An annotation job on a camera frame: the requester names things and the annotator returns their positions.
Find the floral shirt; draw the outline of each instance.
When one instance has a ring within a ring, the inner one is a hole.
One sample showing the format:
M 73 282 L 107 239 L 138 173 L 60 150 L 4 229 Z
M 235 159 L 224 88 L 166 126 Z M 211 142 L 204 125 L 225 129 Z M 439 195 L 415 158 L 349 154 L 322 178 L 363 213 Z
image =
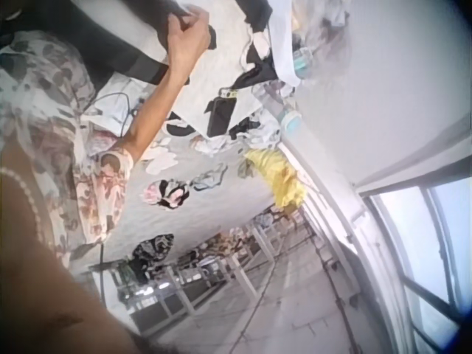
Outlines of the floral shirt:
M 89 156 L 80 115 L 94 97 L 75 48 L 45 32 L 17 32 L 0 50 L 0 150 L 16 135 L 32 162 L 60 257 L 103 241 L 121 215 L 133 167 L 112 147 Z

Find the patterned cloth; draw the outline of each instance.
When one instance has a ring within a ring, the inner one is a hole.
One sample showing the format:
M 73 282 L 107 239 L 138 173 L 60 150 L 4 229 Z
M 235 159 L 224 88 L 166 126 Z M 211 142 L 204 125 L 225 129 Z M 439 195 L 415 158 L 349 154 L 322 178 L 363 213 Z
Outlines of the patterned cloth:
M 152 240 L 142 241 L 133 251 L 133 258 L 148 263 L 161 262 L 167 257 L 174 243 L 173 234 L 155 236 Z
M 151 183 L 144 191 L 142 200 L 150 205 L 167 209 L 179 208 L 189 198 L 189 184 L 174 179 L 161 179 Z
M 116 147 L 86 153 L 80 115 L 94 96 L 77 51 L 44 32 L 17 32 L 0 51 L 0 150 L 11 136 L 29 156 L 51 217 L 57 255 L 115 227 L 133 167 Z

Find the glass pane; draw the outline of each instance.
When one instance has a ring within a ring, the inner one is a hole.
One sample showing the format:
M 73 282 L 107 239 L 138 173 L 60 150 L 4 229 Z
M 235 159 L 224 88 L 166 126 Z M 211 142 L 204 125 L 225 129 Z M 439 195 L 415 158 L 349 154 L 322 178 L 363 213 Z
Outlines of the glass pane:
M 416 343 L 416 349 L 419 354 L 436 354 L 434 349 L 431 348 L 416 332 L 414 332 L 414 342 Z
M 462 179 L 434 188 L 439 208 L 444 214 L 450 237 L 449 249 L 453 284 L 459 311 L 468 313 L 472 306 L 472 262 L 471 262 L 471 181 Z
M 413 323 L 438 347 L 446 348 L 459 330 L 457 324 L 433 308 L 417 294 L 405 288 Z
M 431 215 L 420 188 L 380 195 L 395 225 L 390 228 L 405 274 L 449 302 L 443 260 Z

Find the laundry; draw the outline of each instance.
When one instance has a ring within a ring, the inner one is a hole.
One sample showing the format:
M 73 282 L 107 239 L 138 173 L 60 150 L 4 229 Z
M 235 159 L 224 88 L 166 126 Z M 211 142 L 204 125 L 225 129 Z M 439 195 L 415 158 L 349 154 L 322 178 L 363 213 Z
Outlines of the laundry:
M 239 133 L 244 144 L 251 149 L 274 149 L 280 142 L 280 124 L 266 109 L 260 109 L 250 117 L 252 122 L 260 123 L 257 129 Z
M 146 172 L 150 175 L 157 176 L 163 170 L 178 164 L 176 160 L 177 155 L 171 153 L 166 147 L 157 147 L 156 150 L 158 151 L 156 158 L 149 162 L 146 167 Z
M 243 119 L 238 125 L 231 128 L 228 132 L 231 140 L 236 140 L 239 133 L 246 133 L 250 129 L 256 129 L 260 127 L 260 122 L 255 122 L 249 117 Z
M 140 285 L 149 282 L 147 274 L 152 278 L 156 278 L 163 273 L 162 261 L 169 254 L 173 241 L 173 234 L 159 235 L 152 240 L 142 241 L 133 250 L 128 266 Z
M 237 176 L 242 179 L 254 177 L 255 173 L 256 172 L 254 171 L 254 164 L 251 160 L 248 160 L 246 158 L 240 163 L 239 167 L 237 168 Z
M 186 182 L 159 180 L 151 183 L 144 191 L 142 200 L 150 205 L 160 205 L 166 209 L 179 208 L 190 195 L 189 185 Z
M 195 133 L 195 129 L 174 112 L 170 112 L 169 118 L 167 118 L 162 126 L 162 131 L 167 135 L 179 137 L 189 136 L 190 134 Z
M 190 141 L 190 147 L 205 155 L 214 156 L 216 153 L 229 150 L 236 142 L 231 140 L 229 135 L 215 136 L 210 139 L 198 135 Z
M 147 161 L 146 172 L 150 175 L 158 175 L 161 171 L 166 170 L 172 166 L 176 166 L 178 161 L 177 155 L 171 153 L 166 147 L 170 143 L 170 138 L 163 138 L 159 141 L 154 141 L 142 154 L 141 160 Z
M 254 222 L 263 229 L 267 229 L 274 223 L 274 217 L 271 214 L 259 214 L 254 218 Z
M 227 151 L 238 142 L 251 149 L 274 149 L 280 136 L 278 121 L 267 110 L 259 109 L 228 134 L 210 139 L 196 136 L 190 141 L 190 147 L 209 156 Z
M 161 262 L 169 254 L 173 242 L 173 234 L 159 235 L 151 240 L 142 241 L 133 250 L 133 258 L 144 260 L 149 265 L 151 263 Z
M 275 205 L 279 208 L 294 204 L 299 207 L 306 195 L 303 184 L 297 178 L 297 172 L 279 151 L 250 150 L 246 158 L 254 162 L 254 166 L 272 188 Z
M 214 170 L 207 171 L 198 177 L 195 177 L 190 182 L 190 186 L 197 192 L 201 192 L 202 190 L 211 190 L 221 185 L 224 174 L 227 170 L 227 164 L 219 164 Z

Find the tiled floor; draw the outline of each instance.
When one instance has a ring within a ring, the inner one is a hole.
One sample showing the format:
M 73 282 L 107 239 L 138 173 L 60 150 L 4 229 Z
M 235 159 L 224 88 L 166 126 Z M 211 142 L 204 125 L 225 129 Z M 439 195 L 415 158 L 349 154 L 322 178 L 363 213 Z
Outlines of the tiled floor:
M 304 229 L 287 236 L 275 266 L 265 263 L 248 272 L 259 294 L 265 290 L 259 304 L 251 302 L 233 280 L 207 310 L 160 340 L 185 353 L 350 353 L 333 290 L 307 237 Z M 316 243 L 322 246 L 322 241 L 316 239 Z M 327 247 L 322 248 L 322 257 L 331 257 Z M 264 260 L 258 254 L 253 264 Z M 330 274 L 339 296 L 347 302 L 352 294 L 344 271 L 339 266 L 337 271 L 330 268 Z M 389 353 L 364 308 L 344 308 L 363 353 Z

